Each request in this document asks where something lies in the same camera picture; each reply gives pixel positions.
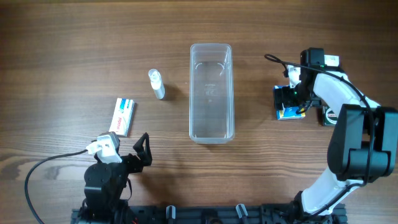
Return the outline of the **blue VapoDrops box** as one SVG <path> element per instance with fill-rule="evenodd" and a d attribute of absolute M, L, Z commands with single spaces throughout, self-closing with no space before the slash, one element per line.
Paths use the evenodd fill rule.
<path fill-rule="evenodd" d="M 305 117 L 305 112 L 301 109 L 299 114 L 297 114 L 297 110 L 299 109 L 299 107 L 291 107 L 284 108 L 283 110 L 276 110 L 276 118 L 277 120 L 302 119 Z"/>

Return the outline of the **white medicine box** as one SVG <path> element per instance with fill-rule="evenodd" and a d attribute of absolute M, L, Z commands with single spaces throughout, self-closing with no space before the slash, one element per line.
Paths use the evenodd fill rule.
<path fill-rule="evenodd" d="M 328 67 L 339 67 L 340 58 L 337 55 L 324 55 L 325 65 Z"/>

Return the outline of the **white Panadol box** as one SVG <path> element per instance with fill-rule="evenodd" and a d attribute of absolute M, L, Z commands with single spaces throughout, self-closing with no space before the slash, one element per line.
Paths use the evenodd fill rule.
<path fill-rule="evenodd" d="M 118 98 L 114 108 L 113 118 L 109 132 L 115 132 L 118 136 L 127 137 L 134 112 L 134 100 Z"/>

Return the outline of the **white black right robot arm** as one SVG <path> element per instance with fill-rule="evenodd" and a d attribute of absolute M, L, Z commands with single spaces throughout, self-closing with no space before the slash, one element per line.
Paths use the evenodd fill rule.
<path fill-rule="evenodd" d="M 284 67 L 289 85 L 274 89 L 278 115 L 294 107 L 301 115 L 326 104 L 337 116 L 327 150 L 327 167 L 309 188 L 290 202 L 290 223 L 321 221 L 351 192 L 392 174 L 397 152 L 397 110 L 381 106 L 358 90 L 337 55 L 310 47 L 300 63 L 271 54 L 265 58 Z"/>

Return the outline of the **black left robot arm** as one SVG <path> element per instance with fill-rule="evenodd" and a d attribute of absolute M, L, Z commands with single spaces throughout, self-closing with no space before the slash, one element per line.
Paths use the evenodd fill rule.
<path fill-rule="evenodd" d="M 115 132 L 100 134 L 86 147 L 97 163 L 84 174 L 85 199 L 74 223 L 138 223 L 121 194 L 131 188 L 129 174 L 142 172 L 152 164 L 149 135 L 144 133 L 133 145 L 136 154 L 119 155 L 120 140 Z"/>

